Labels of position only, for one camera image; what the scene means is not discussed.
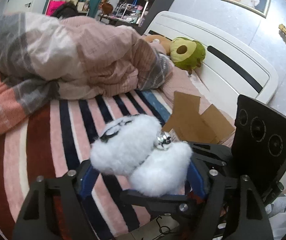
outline white plush toy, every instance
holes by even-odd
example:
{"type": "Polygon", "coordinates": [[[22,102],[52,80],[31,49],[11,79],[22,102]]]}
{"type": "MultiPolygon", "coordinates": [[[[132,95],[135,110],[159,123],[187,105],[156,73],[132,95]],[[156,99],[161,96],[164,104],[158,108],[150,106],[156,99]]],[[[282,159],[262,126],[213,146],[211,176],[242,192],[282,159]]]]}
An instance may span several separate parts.
{"type": "Polygon", "coordinates": [[[146,196],[177,194],[183,187],[192,150],[171,142],[159,121],[139,114],[109,123],[91,149],[91,163],[104,174],[126,176],[146,196]]]}

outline bolt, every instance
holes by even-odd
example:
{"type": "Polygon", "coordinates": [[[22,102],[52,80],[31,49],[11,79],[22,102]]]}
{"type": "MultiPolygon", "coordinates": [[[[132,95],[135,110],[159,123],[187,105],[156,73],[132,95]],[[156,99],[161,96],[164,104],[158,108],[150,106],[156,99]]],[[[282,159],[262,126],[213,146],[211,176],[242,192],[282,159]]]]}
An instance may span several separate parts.
{"type": "Polygon", "coordinates": [[[242,176],[242,179],[243,179],[244,181],[249,181],[249,180],[250,180],[250,178],[249,178],[248,175],[243,175],[243,176],[242,176]]]}
{"type": "Polygon", "coordinates": [[[70,170],[70,171],[68,171],[68,176],[69,177],[73,177],[73,176],[75,176],[76,175],[76,171],[75,170],[70,170]]]}
{"type": "Polygon", "coordinates": [[[37,176],[37,182],[41,182],[44,180],[44,177],[43,176],[37,176]]]}
{"type": "Polygon", "coordinates": [[[218,171],[217,170],[210,170],[210,174],[212,176],[217,176],[218,175],[218,171]]]}
{"type": "Polygon", "coordinates": [[[186,203],[182,203],[179,206],[180,211],[185,212],[188,210],[188,205],[186,203]]]}

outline headboard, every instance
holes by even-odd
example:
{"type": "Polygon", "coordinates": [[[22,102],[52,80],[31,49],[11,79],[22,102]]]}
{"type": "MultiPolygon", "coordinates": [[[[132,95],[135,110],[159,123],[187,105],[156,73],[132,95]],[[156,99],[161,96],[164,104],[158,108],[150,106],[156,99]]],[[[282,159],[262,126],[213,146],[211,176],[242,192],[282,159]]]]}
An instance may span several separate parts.
{"type": "MultiPolygon", "coordinates": [[[[236,116],[240,94],[266,104],[276,91],[278,75],[273,66],[249,46],[212,25],[163,11],[154,18],[145,34],[200,41],[206,48],[206,57],[203,66],[195,69],[193,75],[197,75],[210,94],[218,99],[217,107],[232,118],[236,116]]],[[[191,80],[197,87],[193,75],[191,80]]]]}

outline cardboard box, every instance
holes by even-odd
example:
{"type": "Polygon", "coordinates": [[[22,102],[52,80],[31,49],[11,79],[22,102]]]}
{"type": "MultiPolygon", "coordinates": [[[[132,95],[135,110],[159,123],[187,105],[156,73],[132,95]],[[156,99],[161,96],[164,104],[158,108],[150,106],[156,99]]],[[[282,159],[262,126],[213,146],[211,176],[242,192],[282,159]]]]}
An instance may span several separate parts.
{"type": "Polygon", "coordinates": [[[214,106],[199,114],[200,97],[175,91],[173,112],[163,127],[172,129],[182,141],[221,143],[235,131],[223,114],[214,106]]]}

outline avocado plush toy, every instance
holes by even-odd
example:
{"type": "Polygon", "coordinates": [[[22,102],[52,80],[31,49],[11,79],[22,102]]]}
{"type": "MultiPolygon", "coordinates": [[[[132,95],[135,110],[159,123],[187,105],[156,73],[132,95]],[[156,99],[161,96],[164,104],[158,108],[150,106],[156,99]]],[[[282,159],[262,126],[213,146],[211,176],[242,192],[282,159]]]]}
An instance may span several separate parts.
{"type": "Polygon", "coordinates": [[[205,59],[205,48],[199,41],[191,41],[187,38],[175,38],[170,45],[171,60],[175,66],[187,70],[192,74],[192,70],[201,67],[205,59]]]}

